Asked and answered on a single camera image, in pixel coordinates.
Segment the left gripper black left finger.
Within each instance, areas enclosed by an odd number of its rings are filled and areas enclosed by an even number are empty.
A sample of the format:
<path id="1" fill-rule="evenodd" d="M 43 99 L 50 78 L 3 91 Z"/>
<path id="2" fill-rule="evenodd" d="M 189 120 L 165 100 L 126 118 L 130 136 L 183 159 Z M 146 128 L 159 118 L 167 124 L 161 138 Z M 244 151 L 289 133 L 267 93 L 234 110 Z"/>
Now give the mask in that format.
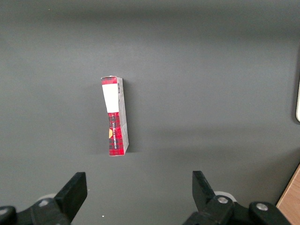
<path id="1" fill-rule="evenodd" d="M 85 172 L 77 172 L 54 197 L 45 197 L 17 213 L 19 225 L 69 225 L 87 197 Z"/>

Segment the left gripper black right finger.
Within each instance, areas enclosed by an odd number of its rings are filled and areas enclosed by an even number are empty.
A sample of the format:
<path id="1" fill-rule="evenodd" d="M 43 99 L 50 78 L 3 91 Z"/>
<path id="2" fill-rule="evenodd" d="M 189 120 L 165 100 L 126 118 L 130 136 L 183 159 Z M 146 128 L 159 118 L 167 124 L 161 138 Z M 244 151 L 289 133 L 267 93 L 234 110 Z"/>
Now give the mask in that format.
<path id="1" fill-rule="evenodd" d="M 192 194 L 197 211 L 185 225 L 289 225 L 282 212 L 269 202 L 243 207 L 224 194 L 216 194 L 201 171 L 192 173 Z"/>

